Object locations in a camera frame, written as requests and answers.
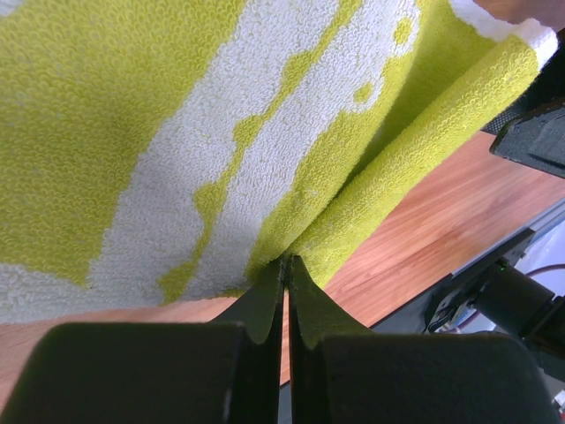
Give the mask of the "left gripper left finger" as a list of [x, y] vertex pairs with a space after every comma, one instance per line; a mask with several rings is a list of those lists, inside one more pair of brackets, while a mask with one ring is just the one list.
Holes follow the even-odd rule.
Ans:
[[204, 323], [75, 322], [35, 346], [4, 423], [274, 423], [283, 261]]

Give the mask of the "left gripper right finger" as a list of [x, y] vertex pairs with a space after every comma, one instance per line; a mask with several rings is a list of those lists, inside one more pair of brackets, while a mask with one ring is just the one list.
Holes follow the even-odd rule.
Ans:
[[288, 262], [296, 423], [556, 423], [531, 355], [496, 333], [378, 334]]

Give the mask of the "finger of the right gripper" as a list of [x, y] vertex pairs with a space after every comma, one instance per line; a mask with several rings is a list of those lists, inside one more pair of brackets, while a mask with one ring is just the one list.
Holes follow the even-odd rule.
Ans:
[[482, 128], [495, 137], [489, 152], [564, 177], [564, 32], [559, 47], [528, 89]]

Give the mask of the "yellow-green crocodile towel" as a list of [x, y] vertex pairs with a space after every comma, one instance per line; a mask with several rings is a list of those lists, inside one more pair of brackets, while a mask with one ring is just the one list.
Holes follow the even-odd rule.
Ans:
[[472, 1], [4, 1], [1, 320], [324, 285], [558, 48]]

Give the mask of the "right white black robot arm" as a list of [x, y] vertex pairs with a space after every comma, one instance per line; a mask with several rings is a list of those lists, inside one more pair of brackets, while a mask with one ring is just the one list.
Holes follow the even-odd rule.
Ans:
[[[526, 92], [494, 122], [490, 153], [564, 177], [564, 33], [556, 53]], [[564, 380], [564, 297], [500, 263], [476, 298], [481, 313], [533, 352], [546, 374]]]

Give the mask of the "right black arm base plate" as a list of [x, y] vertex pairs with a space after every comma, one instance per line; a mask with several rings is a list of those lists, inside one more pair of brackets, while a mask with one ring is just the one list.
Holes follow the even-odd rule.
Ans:
[[519, 230], [376, 322], [371, 330], [388, 334], [462, 331], [476, 315], [473, 306], [486, 285], [487, 274], [494, 269], [514, 269], [537, 242], [562, 223], [564, 202], [558, 201]]

